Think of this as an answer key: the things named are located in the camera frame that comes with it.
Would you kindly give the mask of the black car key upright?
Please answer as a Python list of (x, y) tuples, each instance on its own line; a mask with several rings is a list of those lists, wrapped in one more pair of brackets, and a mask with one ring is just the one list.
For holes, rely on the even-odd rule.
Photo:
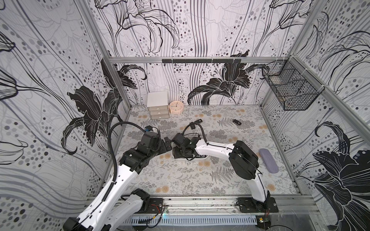
[(192, 130), (194, 130), (194, 129), (196, 128), (196, 125), (195, 125), (195, 123), (194, 123), (194, 122), (191, 122), (189, 125), (190, 125), (190, 128), (191, 128)]

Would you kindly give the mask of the white mini drawer cabinet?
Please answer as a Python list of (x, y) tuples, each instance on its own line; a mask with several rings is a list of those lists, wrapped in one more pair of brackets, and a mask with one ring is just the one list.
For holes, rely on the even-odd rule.
[(152, 120), (169, 118), (168, 93), (166, 91), (149, 92), (147, 109)]

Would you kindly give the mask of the black car key far right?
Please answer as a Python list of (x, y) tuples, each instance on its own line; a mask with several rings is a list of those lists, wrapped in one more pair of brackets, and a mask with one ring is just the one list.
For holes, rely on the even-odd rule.
[(237, 126), (240, 126), (242, 123), (236, 119), (233, 120), (233, 123), (236, 124)]

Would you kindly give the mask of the black car key vw back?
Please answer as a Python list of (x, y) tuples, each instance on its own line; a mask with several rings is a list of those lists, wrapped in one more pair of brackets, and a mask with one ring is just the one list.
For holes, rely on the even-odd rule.
[(198, 120), (194, 121), (194, 123), (196, 123), (196, 124), (200, 124), (200, 123), (202, 123), (202, 122), (203, 122), (203, 120), (202, 120), (202, 119), (198, 119)]

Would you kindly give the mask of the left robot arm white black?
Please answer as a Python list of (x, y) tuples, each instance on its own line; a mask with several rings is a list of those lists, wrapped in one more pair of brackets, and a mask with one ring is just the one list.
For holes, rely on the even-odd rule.
[(98, 196), (76, 218), (68, 218), (63, 230), (113, 231), (134, 213), (145, 211), (145, 202), (150, 196), (143, 190), (134, 190), (120, 205), (117, 204), (118, 200), (151, 159), (171, 150), (169, 138), (161, 138), (152, 131), (145, 132), (138, 145), (122, 155), (116, 172)]

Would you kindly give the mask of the white storage tray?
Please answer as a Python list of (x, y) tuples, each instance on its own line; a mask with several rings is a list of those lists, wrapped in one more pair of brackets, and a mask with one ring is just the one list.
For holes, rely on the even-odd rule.
[(175, 160), (187, 160), (187, 161), (201, 160), (207, 157), (206, 155), (195, 155), (195, 154), (184, 155), (180, 151), (176, 151), (176, 150), (172, 151), (172, 155)]

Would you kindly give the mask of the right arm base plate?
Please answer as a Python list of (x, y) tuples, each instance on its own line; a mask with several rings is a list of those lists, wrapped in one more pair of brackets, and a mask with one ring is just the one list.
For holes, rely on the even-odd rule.
[(236, 206), (241, 213), (278, 213), (279, 209), (275, 198), (268, 197), (265, 202), (259, 202), (251, 197), (239, 197)]

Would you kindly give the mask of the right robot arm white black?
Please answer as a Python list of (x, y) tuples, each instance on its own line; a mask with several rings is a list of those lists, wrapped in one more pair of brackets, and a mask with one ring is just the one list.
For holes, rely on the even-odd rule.
[(270, 197), (260, 176), (258, 156), (242, 141), (236, 143), (211, 142), (200, 136), (188, 138), (178, 133), (172, 139), (176, 159), (193, 161), (203, 157), (216, 157), (230, 162), (234, 172), (247, 181), (255, 202), (266, 203)]

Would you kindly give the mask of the black wall rail bar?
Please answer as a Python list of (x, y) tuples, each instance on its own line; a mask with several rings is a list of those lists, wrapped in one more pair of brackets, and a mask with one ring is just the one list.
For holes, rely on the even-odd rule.
[(163, 64), (241, 63), (241, 59), (162, 59)]

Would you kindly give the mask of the purple tray lid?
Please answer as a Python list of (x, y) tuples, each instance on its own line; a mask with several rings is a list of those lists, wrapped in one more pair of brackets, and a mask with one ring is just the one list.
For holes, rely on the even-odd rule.
[(279, 172), (278, 165), (277, 165), (276, 161), (274, 160), (274, 157), (272, 156), (272, 154), (270, 153), (269, 150), (267, 150), (265, 148), (262, 148), (262, 149), (259, 150), (259, 154), (260, 154), (261, 159), (263, 160), (264, 165), (266, 166), (266, 169), (268, 170), (268, 172), (270, 172), (272, 174), (276, 174), (276, 173)]

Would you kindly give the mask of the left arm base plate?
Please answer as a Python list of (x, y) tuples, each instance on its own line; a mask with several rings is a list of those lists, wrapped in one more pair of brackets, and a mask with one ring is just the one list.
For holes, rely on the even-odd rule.
[(150, 197), (147, 199), (137, 214), (160, 214), (163, 211), (163, 198)]

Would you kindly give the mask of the pink round alarm clock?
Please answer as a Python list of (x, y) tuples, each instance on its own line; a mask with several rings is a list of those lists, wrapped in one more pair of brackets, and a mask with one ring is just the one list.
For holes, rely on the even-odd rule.
[(169, 111), (171, 114), (179, 115), (184, 110), (184, 103), (181, 101), (173, 101), (169, 104)]

